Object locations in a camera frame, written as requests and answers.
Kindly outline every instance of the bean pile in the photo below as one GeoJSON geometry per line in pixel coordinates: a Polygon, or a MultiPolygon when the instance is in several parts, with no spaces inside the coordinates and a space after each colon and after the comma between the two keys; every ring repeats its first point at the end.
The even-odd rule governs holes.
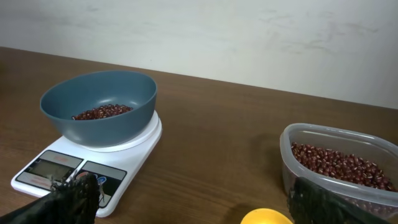
{"type": "Polygon", "coordinates": [[[372,203],[372,202],[366,202],[363,200],[351,198],[351,197],[345,197],[340,195],[343,199],[345,199],[348,202],[351,202],[352,204],[356,205],[359,208],[362,208],[365,211],[368,211],[372,213],[373,215],[377,215],[382,218],[387,218],[386,216],[395,213],[398,211],[397,208],[391,207],[388,205],[380,205],[377,203],[372,203]]]}
{"type": "Polygon", "coordinates": [[[397,191],[377,164],[354,154],[344,155],[332,149],[296,142],[291,148],[296,160],[314,172],[375,189],[397,191]]]}
{"type": "Polygon", "coordinates": [[[125,112],[131,111],[132,108],[126,105],[104,105],[99,108],[93,108],[92,110],[88,110],[82,112],[79,115],[72,116],[74,120],[88,120],[88,119],[101,119],[108,118],[111,116],[116,116],[119,114],[123,114],[125,112]]]}

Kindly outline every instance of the food storage container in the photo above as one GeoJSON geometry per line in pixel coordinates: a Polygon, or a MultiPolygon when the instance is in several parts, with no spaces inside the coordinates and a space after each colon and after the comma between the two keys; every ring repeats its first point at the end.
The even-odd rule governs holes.
{"type": "Polygon", "coordinates": [[[396,145],[368,134],[314,124],[291,124],[280,137],[280,153],[284,162],[282,175],[286,193],[293,187],[296,177],[306,177],[381,218],[387,219],[398,212],[398,192],[374,189],[317,174],[296,160],[291,149],[293,142],[354,154],[374,162],[395,186],[398,185],[396,145]]]}

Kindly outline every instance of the table surface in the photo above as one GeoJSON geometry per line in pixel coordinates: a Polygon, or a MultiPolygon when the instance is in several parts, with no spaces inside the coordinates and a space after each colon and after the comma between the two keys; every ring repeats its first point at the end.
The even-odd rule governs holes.
{"type": "Polygon", "coordinates": [[[0,48],[0,215],[34,200],[10,181],[60,137],[39,110],[41,95],[100,70],[152,76],[164,132],[113,214],[96,223],[240,223],[261,207],[289,216],[279,136],[292,123],[350,129],[398,144],[397,110],[0,48]]]}

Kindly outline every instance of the yellow object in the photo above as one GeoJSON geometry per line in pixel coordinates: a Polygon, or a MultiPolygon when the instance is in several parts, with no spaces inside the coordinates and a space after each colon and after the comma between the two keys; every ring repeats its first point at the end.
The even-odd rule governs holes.
{"type": "Polygon", "coordinates": [[[249,212],[241,224],[293,224],[283,214],[268,208],[258,208],[249,212]]]}

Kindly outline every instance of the white kitchen scale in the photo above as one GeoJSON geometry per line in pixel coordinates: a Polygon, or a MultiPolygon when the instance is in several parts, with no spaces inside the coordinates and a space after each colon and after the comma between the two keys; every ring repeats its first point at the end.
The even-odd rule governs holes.
{"type": "Polygon", "coordinates": [[[127,186],[137,174],[162,134],[156,113],[143,132],[134,139],[111,147],[81,146],[60,137],[46,147],[11,180],[14,189],[36,197],[50,192],[50,175],[60,184],[62,179],[90,172],[103,185],[97,217],[106,217],[115,209],[127,186]]]}

